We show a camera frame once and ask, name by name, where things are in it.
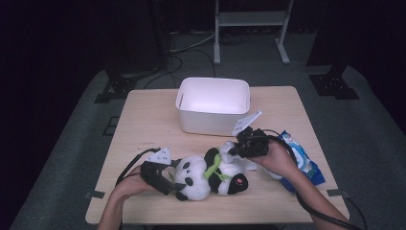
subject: white plastic bin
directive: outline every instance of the white plastic bin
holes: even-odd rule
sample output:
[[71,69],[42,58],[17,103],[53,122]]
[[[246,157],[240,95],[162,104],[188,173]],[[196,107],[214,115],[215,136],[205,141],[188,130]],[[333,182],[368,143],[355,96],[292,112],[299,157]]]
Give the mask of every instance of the white plastic bin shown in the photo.
[[250,88],[244,80],[187,78],[176,107],[185,132],[232,136],[237,120],[250,109]]

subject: blue package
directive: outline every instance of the blue package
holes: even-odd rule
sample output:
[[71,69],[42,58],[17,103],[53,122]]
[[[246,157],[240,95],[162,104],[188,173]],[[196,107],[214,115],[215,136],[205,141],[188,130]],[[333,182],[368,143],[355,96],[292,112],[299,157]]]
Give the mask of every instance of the blue package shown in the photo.
[[[284,142],[286,142],[286,144],[292,148],[298,161],[298,168],[314,185],[319,185],[326,182],[317,164],[310,160],[305,153],[305,150],[295,140],[293,140],[289,133],[284,131],[281,133],[279,138],[283,139]],[[293,188],[292,184],[290,184],[287,179],[281,177],[280,182],[287,191],[291,193],[295,192],[295,188]]]

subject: human arm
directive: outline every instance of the human arm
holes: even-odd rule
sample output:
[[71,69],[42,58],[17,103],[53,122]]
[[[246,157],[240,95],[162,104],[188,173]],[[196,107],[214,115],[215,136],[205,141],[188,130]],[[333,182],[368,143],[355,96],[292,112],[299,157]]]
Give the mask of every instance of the human arm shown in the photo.
[[135,196],[144,191],[155,190],[146,184],[140,175],[140,170],[140,167],[136,167],[132,170],[111,192],[101,215],[101,221],[98,226],[99,230],[119,229],[122,222],[125,201],[131,196]]
[[[278,174],[287,179],[302,197],[303,201],[312,209],[332,218],[349,222],[298,169],[284,147],[275,141],[270,141],[268,148],[269,151],[267,155],[249,159],[262,165],[269,172]],[[312,214],[310,214],[310,216],[317,229],[346,229],[315,217]]]

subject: white label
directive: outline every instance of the white label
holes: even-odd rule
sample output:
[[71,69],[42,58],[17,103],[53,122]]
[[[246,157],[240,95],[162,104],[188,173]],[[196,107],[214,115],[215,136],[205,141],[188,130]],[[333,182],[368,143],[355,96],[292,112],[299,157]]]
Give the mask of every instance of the white label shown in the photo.
[[244,118],[241,118],[237,121],[236,126],[234,127],[234,130],[231,132],[233,136],[237,136],[241,131],[243,131],[245,128],[247,128],[251,123],[253,123],[261,114],[261,111],[257,111],[254,114],[251,114],[249,116],[246,116]]
[[170,151],[168,148],[163,148],[149,156],[147,161],[163,165],[170,165]]

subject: gray floor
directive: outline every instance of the gray floor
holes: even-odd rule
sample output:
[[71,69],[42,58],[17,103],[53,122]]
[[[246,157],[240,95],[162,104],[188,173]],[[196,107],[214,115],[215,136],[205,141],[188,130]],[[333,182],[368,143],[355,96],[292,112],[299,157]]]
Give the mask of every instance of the gray floor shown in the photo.
[[[255,35],[237,46],[221,46],[218,78],[247,81],[251,86],[292,85],[297,88],[339,188],[348,191],[365,215],[369,229],[404,229],[406,219],[406,137],[357,71],[348,67],[347,84],[359,100],[338,101],[320,97],[308,77],[325,73],[328,66],[306,67],[315,34],[288,34],[285,49],[291,63],[283,65],[274,43],[275,35]],[[182,34],[174,37],[173,48],[191,45],[202,37]],[[201,46],[213,58],[213,47]],[[176,55],[182,67],[173,73],[187,77],[212,77],[211,61],[200,52]],[[170,58],[168,69],[179,59]],[[142,89],[154,77],[142,79]],[[178,87],[180,80],[175,80]],[[120,116],[124,100],[94,103],[108,78],[94,77],[83,93],[68,124],[36,181],[11,229],[95,229],[84,217],[94,190],[111,136],[103,136],[110,117]],[[148,88],[172,88],[172,76],[164,76]],[[349,204],[351,221],[362,220]],[[311,224],[278,224],[281,229],[314,229]],[[124,229],[141,229],[125,226]]]

